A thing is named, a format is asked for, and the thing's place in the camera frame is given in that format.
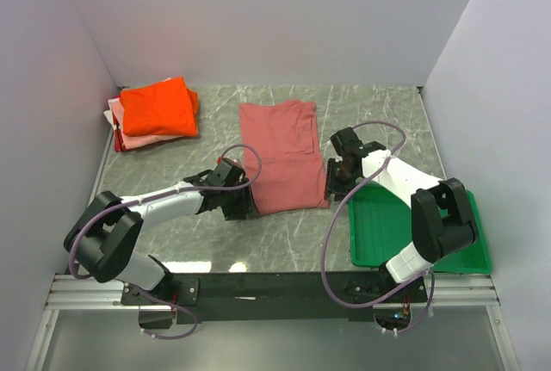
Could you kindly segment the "dusty pink t shirt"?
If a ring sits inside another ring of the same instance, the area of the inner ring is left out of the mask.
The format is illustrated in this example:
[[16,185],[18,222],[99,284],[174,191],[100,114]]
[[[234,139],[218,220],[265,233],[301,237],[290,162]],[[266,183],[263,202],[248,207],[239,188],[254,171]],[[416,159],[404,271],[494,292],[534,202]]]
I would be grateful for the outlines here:
[[239,105],[246,173],[261,215],[328,208],[325,167],[319,147],[316,104],[287,100],[274,106]]

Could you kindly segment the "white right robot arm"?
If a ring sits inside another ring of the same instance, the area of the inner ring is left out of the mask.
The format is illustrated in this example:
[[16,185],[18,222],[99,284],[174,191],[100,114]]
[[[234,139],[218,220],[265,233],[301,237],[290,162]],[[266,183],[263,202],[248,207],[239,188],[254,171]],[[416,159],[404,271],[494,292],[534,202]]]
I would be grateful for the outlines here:
[[478,240],[474,210],[458,179],[424,173],[396,158],[383,144],[362,142],[354,127],[334,133],[331,144],[337,157],[327,164],[327,198],[332,196],[343,206],[359,192],[361,182],[373,182],[410,210],[411,241],[380,267],[378,291],[385,300],[399,300],[408,282]]

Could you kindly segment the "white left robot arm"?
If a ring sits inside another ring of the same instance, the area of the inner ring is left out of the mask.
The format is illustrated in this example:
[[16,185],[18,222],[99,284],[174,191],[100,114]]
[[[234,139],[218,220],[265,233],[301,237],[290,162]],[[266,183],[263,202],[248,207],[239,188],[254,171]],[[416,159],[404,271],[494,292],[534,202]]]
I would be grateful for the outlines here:
[[64,248],[96,281],[132,284],[160,304],[176,292],[176,281],[157,258],[134,249],[139,235],[169,220],[216,209],[227,221],[258,216],[245,169],[228,158],[167,189],[125,197],[100,193],[65,237]]

